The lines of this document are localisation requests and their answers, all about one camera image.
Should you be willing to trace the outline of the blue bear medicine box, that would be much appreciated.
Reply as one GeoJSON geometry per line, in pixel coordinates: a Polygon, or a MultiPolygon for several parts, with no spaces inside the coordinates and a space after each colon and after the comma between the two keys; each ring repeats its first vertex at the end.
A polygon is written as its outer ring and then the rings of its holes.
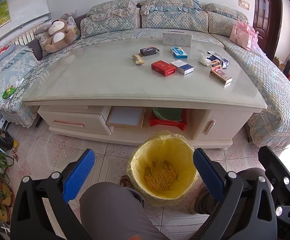
{"type": "Polygon", "coordinates": [[[176,59],[187,59],[187,53],[181,47],[172,47],[171,53],[176,59]]]}

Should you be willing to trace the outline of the wall light switch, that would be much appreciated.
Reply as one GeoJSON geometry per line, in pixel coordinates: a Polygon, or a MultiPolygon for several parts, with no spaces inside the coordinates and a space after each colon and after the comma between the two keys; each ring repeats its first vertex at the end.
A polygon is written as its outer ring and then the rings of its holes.
{"type": "Polygon", "coordinates": [[[246,10],[249,10],[250,7],[249,3],[244,0],[239,0],[239,6],[246,10]]]}

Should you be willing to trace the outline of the red yellow small carton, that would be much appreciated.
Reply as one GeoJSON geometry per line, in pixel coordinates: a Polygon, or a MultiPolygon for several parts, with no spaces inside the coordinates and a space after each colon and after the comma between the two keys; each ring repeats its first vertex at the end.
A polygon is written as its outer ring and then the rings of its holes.
{"type": "Polygon", "coordinates": [[[210,63],[210,67],[212,70],[221,70],[222,69],[222,64],[219,60],[213,60],[210,63]]]}

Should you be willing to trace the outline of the white blue medicine box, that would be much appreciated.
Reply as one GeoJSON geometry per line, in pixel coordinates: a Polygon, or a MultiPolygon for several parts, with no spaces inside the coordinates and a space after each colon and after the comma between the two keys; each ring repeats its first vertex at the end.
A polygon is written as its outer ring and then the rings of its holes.
{"type": "Polygon", "coordinates": [[[194,71],[193,66],[182,60],[172,61],[170,64],[174,66],[176,68],[176,71],[181,73],[182,75],[187,75],[194,71]]]}

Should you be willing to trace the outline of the white tissue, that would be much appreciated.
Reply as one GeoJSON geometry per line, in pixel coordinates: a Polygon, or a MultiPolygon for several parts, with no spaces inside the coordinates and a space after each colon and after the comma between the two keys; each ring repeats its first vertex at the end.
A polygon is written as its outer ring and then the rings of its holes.
{"type": "Polygon", "coordinates": [[[201,54],[199,57],[198,57],[198,61],[199,63],[203,64],[204,66],[210,66],[211,64],[211,60],[209,59],[209,57],[207,55],[204,55],[204,54],[201,54]]]}

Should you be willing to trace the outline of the red plastic basket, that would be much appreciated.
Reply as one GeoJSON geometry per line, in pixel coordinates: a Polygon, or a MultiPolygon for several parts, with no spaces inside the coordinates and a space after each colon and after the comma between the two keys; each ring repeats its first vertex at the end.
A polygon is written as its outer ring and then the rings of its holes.
{"type": "Polygon", "coordinates": [[[164,125],[164,126],[171,126],[171,127],[177,127],[180,130],[184,131],[187,126],[187,110],[183,109],[181,114],[181,121],[170,121],[170,120],[162,120],[159,119],[153,112],[151,111],[151,115],[149,117],[149,125],[150,127],[156,126],[156,125],[164,125]]]}

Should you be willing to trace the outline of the quilted blue sofa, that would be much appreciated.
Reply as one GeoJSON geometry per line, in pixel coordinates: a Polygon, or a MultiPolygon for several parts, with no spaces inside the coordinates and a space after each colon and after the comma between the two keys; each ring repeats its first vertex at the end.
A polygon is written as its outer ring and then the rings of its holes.
{"type": "Polygon", "coordinates": [[[259,44],[245,50],[229,37],[236,21],[248,23],[240,11],[197,0],[114,0],[93,6],[76,17],[80,39],[42,57],[35,38],[27,45],[8,44],[0,53],[0,112],[10,122],[32,126],[38,109],[26,106],[23,96],[34,80],[68,51],[94,44],[138,38],[161,38],[169,29],[189,31],[194,41],[221,46],[240,65],[264,98],[267,108],[254,113],[247,124],[257,146],[283,146],[290,142],[290,81],[264,54],[259,44]],[[3,99],[13,85],[15,93],[3,99]]]}

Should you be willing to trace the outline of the cream coffee table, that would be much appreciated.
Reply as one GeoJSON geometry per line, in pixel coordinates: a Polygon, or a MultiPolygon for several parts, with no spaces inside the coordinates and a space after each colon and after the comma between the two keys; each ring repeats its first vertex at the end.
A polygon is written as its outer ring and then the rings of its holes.
{"type": "Polygon", "coordinates": [[[153,107],[182,108],[187,110],[182,135],[194,147],[228,148],[251,115],[267,106],[234,60],[227,68],[231,83],[223,85],[213,77],[210,68],[198,61],[207,51],[229,56],[221,46],[195,41],[185,49],[194,71],[165,77],[151,68],[159,60],[174,61],[170,47],[160,39],[105,42],[74,49],[35,80],[23,101],[39,106],[40,115],[55,134],[126,145],[140,145],[165,129],[164,125],[150,127],[153,107]],[[156,47],[159,52],[142,56],[140,49],[146,47],[156,47]],[[140,55],[145,63],[136,65],[132,55],[140,55]],[[106,120],[113,106],[144,107],[142,128],[108,126],[106,120]]]}

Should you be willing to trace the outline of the yellow snack wrapper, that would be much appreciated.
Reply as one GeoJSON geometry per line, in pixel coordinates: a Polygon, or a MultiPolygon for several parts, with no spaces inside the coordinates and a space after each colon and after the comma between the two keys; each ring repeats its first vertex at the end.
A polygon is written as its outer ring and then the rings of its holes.
{"type": "Polygon", "coordinates": [[[140,55],[132,55],[132,58],[135,60],[135,64],[138,66],[145,63],[140,55]]]}

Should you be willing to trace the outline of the person's grey trouser leg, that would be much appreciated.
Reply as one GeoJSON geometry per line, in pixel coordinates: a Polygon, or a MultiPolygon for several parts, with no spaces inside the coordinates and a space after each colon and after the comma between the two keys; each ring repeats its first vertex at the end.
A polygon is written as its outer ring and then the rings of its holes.
{"type": "Polygon", "coordinates": [[[148,219],[137,191],[102,182],[80,198],[80,219],[92,239],[167,239],[148,219]]]}

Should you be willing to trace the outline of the patterned tissue box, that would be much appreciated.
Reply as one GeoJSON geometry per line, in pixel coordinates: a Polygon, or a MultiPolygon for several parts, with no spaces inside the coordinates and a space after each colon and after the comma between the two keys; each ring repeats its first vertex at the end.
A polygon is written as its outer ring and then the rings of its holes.
{"type": "Polygon", "coordinates": [[[192,35],[182,30],[169,30],[163,33],[162,42],[169,46],[191,47],[192,35]]]}

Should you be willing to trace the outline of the black handbag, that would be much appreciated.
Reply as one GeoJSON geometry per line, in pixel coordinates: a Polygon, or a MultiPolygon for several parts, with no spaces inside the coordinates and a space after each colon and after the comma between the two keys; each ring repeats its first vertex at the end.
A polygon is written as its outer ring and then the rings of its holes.
{"type": "Polygon", "coordinates": [[[0,128],[0,148],[3,150],[11,150],[14,140],[12,136],[5,130],[0,128]]]}

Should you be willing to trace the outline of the brown teddy bear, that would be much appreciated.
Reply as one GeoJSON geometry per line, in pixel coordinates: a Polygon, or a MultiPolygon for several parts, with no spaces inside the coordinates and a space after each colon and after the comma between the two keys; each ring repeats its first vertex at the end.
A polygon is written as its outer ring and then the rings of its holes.
{"type": "Polygon", "coordinates": [[[76,32],[67,27],[63,19],[54,21],[48,29],[50,37],[46,40],[46,53],[55,53],[69,46],[76,38],[76,32]]]}

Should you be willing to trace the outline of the green snack packet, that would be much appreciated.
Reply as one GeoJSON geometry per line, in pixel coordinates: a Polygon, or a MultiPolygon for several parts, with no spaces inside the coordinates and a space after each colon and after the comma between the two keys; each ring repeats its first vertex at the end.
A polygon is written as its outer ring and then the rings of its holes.
{"type": "Polygon", "coordinates": [[[15,93],[15,91],[16,91],[16,88],[13,85],[9,86],[2,94],[2,98],[3,99],[10,98],[15,93]]]}

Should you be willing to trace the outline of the pink gift bag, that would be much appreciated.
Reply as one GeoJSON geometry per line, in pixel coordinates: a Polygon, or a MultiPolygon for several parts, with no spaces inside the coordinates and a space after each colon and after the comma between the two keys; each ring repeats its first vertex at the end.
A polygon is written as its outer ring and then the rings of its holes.
{"type": "Polygon", "coordinates": [[[245,50],[251,51],[252,45],[258,43],[258,32],[248,23],[236,21],[229,39],[245,50]]]}

